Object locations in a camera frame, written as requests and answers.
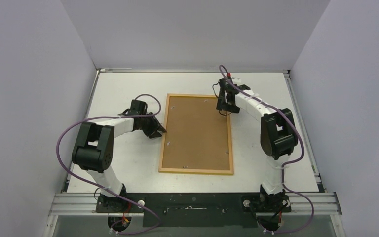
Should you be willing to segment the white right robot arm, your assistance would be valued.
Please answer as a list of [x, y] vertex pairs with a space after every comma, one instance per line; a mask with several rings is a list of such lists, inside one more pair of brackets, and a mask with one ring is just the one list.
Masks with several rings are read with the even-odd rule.
[[276, 194], [284, 192], [282, 164], [288, 161], [298, 144], [293, 113], [288, 108], [276, 111], [248, 86], [232, 85], [231, 82], [227, 78], [218, 81], [220, 90], [216, 109], [231, 114], [244, 110], [260, 122], [260, 144], [267, 155], [267, 168], [261, 184], [261, 192], [266, 194], [260, 196], [259, 205], [262, 210], [271, 212], [279, 205]]

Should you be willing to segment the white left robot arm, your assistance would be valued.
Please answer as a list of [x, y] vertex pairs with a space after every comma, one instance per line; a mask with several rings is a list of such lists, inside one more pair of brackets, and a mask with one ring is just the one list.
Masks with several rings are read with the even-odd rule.
[[114, 212], [123, 212], [128, 205], [125, 185], [117, 178], [111, 163], [114, 157], [115, 138], [134, 131], [142, 131], [154, 139], [166, 133], [146, 102], [134, 99], [130, 107], [102, 122], [83, 122], [72, 151], [72, 162], [86, 171], [97, 184], [98, 201]]

